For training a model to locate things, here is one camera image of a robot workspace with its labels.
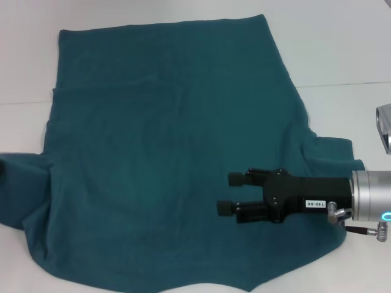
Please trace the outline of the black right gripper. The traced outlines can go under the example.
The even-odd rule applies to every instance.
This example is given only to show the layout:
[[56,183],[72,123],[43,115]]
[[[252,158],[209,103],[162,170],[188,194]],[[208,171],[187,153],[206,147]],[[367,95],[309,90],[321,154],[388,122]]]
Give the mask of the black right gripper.
[[282,223],[292,214],[326,214],[331,223],[353,215],[353,195],[348,178],[300,177],[283,170],[249,168],[228,174],[228,185],[264,186],[264,202],[217,201],[220,217],[236,217],[237,223]]

